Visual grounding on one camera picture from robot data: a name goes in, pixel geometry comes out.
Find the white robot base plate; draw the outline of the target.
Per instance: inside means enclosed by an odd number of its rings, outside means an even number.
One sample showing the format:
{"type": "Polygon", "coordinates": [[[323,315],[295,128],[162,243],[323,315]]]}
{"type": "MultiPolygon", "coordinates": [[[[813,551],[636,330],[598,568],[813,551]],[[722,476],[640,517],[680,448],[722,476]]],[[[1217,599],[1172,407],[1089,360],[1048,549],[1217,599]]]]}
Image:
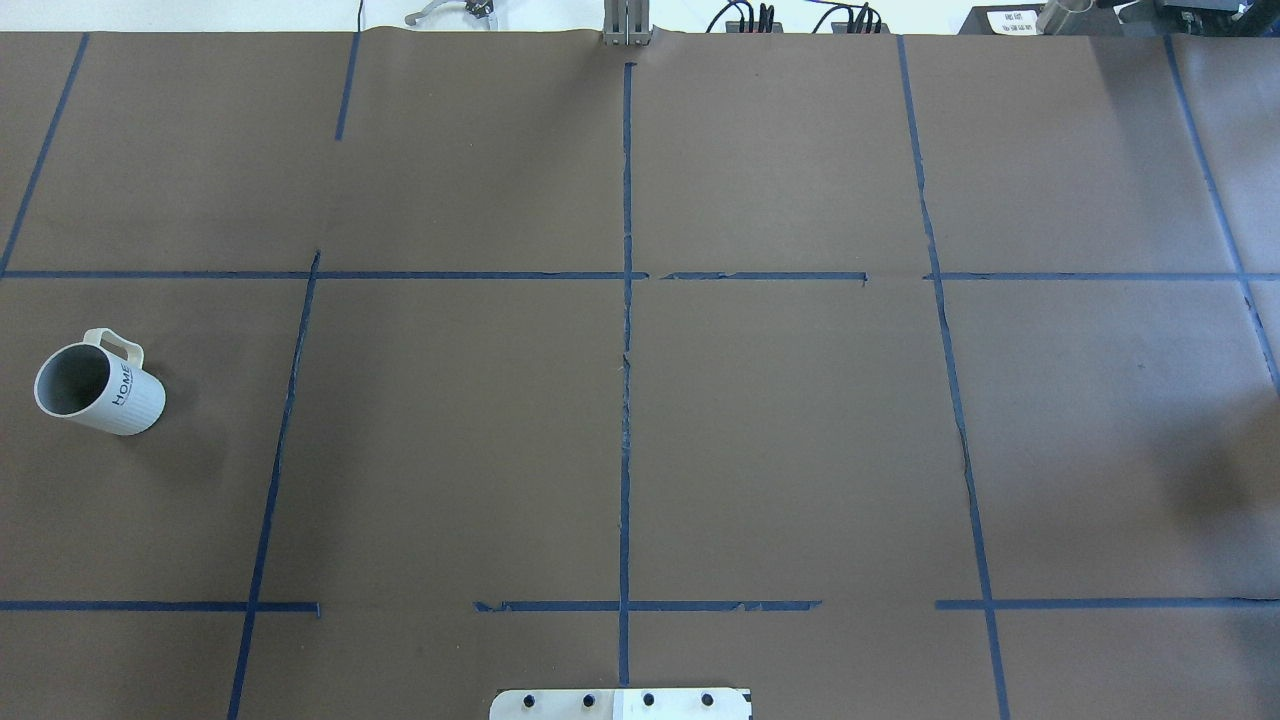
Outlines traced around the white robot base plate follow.
{"type": "Polygon", "coordinates": [[[730,687],[511,689],[489,719],[753,719],[750,692],[730,687]]]}

